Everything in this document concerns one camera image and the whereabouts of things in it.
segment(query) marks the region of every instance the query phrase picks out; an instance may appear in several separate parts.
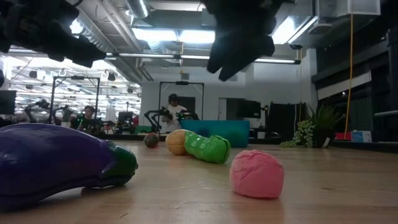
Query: pink plush ball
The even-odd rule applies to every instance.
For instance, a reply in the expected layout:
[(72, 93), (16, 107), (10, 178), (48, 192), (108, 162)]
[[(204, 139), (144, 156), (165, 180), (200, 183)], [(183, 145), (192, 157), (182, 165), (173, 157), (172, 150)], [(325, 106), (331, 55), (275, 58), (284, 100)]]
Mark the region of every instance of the pink plush ball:
[(258, 150), (240, 152), (229, 170), (233, 190), (248, 197), (279, 197), (284, 177), (282, 164), (274, 156)]

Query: yellow plush ball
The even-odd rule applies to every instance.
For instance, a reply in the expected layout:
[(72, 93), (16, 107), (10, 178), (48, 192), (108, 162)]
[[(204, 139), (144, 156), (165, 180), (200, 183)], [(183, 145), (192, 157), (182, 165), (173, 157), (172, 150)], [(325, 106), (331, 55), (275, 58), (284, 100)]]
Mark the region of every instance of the yellow plush ball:
[(185, 132), (187, 130), (175, 130), (166, 137), (167, 149), (176, 156), (185, 155)]

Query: teal container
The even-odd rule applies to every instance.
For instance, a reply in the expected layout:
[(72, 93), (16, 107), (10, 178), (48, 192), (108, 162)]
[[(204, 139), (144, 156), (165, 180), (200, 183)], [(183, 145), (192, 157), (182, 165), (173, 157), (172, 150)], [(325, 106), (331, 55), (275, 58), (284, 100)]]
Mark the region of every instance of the teal container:
[(232, 147), (248, 146), (250, 134), (249, 121), (195, 121), (182, 120), (181, 128), (193, 131), (203, 137), (219, 135), (230, 141)]

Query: green plush cucumber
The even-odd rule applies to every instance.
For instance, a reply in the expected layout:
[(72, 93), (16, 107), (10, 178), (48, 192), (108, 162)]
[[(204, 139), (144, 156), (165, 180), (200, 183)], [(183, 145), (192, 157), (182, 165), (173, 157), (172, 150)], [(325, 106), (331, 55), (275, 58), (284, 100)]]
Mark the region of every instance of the green plush cucumber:
[(228, 160), (231, 143), (221, 136), (206, 138), (191, 131), (185, 133), (185, 149), (200, 160), (223, 164)]

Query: wooden table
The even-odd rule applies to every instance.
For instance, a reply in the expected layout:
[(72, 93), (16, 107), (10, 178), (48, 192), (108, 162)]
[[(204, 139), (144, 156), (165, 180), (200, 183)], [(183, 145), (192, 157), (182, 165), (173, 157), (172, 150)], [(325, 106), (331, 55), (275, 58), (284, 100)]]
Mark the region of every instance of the wooden table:
[(32, 208), (0, 213), (1, 224), (398, 223), (398, 155), (351, 149), (251, 146), (279, 158), (285, 186), (277, 200), (234, 194), (225, 165), (173, 156), (162, 143), (117, 142), (133, 151), (137, 174), (125, 186), (75, 189)]

